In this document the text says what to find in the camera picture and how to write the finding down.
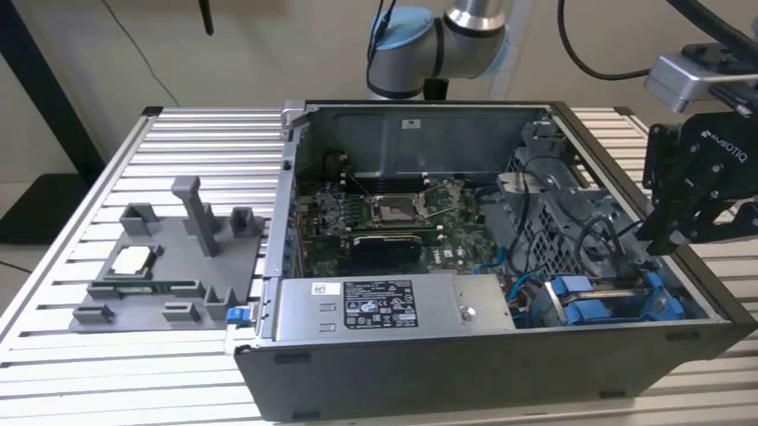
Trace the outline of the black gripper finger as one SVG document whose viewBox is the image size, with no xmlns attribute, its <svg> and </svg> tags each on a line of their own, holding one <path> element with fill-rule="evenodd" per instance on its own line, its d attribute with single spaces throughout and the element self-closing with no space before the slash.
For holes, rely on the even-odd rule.
<svg viewBox="0 0 758 426">
<path fill-rule="evenodd" d="M 642 184 L 651 191 L 651 200 L 667 205 L 681 204 L 681 196 L 673 190 L 667 174 L 678 163 L 679 126 L 657 123 L 647 133 L 647 148 Z"/>
<path fill-rule="evenodd" d="M 699 149 L 679 152 L 677 160 L 667 181 L 682 202 L 667 205 L 650 200 L 645 222 L 635 232 L 637 238 L 649 243 L 647 253 L 653 256 L 671 254 L 682 244 L 729 241 L 742 236 L 739 218 L 715 223 L 727 209 L 718 188 L 726 173 L 725 165 Z"/>
</svg>

